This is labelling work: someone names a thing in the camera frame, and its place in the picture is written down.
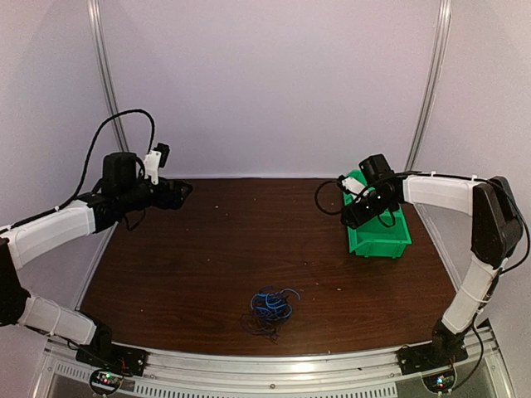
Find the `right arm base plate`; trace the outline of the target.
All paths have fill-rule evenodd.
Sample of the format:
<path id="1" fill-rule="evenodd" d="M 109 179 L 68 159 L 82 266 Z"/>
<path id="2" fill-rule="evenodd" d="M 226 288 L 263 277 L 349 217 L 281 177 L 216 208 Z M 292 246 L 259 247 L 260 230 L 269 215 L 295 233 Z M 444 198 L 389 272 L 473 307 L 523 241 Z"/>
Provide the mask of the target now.
<path id="1" fill-rule="evenodd" d="M 404 376 L 449 367 L 469 357 L 464 347 L 459 347 L 451 354 L 439 353 L 432 342 L 416 346 L 404 345 L 397 350 L 396 355 L 398 365 Z"/>

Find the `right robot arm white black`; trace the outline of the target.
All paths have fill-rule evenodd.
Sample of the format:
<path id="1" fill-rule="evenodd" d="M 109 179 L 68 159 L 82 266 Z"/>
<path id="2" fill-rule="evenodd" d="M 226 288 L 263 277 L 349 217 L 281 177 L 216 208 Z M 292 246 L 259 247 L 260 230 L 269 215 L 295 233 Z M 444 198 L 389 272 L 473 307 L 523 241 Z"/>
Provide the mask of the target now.
<path id="1" fill-rule="evenodd" d="M 341 212 L 347 227 L 358 229 L 400 205 L 428 205 L 458 211 L 472 220 L 470 266 L 450 306 L 437 321 L 425 357 L 444 365 L 461 346 L 479 311 L 490 301 L 507 260 L 529 228 L 515 202 L 508 180 L 445 175 L 436 172 L 394 172 L 382 154 L 364 159 L 364 182 L 341 176 L 338 186 L 351 197 Z"/>

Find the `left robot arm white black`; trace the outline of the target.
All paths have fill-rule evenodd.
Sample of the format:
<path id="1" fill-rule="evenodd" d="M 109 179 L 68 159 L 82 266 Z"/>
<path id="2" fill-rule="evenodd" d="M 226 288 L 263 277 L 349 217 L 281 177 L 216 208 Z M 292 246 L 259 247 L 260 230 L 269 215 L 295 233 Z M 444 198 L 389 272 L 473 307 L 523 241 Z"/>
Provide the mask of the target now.
<path id="1" fill-rule="evenodd" d="M 23 288 L 17 272 L 34 259 L 70 241 L 100 233 L 126 221 L 130 212 L 150 207 L 180 209 L 192 185 L 160 177 L 168 147 L 160 144 L 145 158 L 134 153 L 105 156 L 102 177 L 92 191 L 1 231 L 1 324 L 34 328 L 86 346 L 88 356 L 102 368 L 119 361 L 119 349 L 98 321 L 36 296 Z"/>

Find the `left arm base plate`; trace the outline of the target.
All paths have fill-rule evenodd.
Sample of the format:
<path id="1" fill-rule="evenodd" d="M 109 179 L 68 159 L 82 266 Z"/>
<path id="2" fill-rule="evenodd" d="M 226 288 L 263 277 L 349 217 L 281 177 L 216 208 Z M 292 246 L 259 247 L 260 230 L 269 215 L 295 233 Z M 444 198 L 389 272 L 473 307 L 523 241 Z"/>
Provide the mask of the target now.
<path id="1" fill-rule="evenodd" d="M 123 376 L 142 376 L 148 353 L 139 348 L 111 344 L 107 353 L 90 346 L 76 348 L 76 360 L 92 367 L 103 368 Z"/>

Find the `green bin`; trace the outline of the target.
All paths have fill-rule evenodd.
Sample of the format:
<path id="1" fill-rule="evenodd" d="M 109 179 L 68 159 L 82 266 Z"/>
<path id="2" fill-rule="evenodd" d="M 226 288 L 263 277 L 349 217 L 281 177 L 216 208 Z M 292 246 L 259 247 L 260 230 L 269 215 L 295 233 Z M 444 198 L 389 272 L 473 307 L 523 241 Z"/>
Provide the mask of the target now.
<path id="1" fill-rule="evenodd" d="M 366 181 L 359 170 L 353 170 L 347 177 L 360 181 L 366 188 L 363 194 L 351 196 L 343 193 L 343 206 L 354 199 L 366 196 L 370 191 L 389 195 L 392 199 L 390 208 L 378 218 L 374 218 L 357 229 L 347 227 L 348 247 L 351 253 L 365 258 L 388 257 L 397 259 L 402 257 L 406 248 L 412 243 L 407 227 L 406 218 L 401 210 L 396 191 L 390 182 L 383 182 L 376 186 Z"/>

